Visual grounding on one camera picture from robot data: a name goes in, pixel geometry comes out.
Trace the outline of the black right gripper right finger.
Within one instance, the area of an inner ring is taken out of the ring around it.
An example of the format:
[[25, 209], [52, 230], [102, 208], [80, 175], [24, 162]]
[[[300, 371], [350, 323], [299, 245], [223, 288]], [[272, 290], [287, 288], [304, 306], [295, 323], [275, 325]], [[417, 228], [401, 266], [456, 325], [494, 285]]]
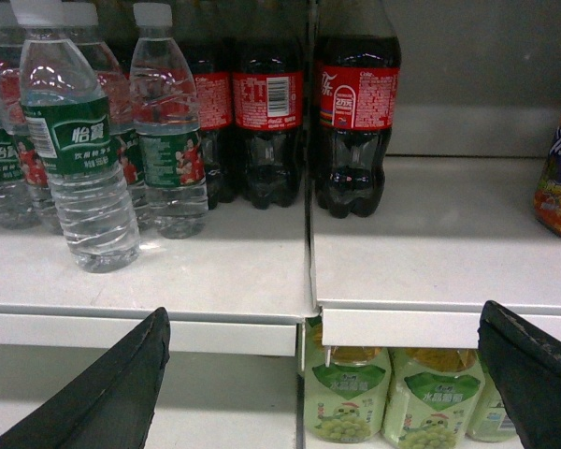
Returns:
[[561, 448], [561, 341], [495, 301], [478, 349], [524, 448]]

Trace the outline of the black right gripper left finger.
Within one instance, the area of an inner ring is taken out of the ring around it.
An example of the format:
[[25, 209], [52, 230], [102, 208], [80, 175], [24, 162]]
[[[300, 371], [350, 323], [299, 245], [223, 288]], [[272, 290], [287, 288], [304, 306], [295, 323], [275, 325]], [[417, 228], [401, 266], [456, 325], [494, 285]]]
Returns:
[[170, 333], [167, 310], [160, 307], [0, 435], [0, 448], [143, 448], [169, 360]]

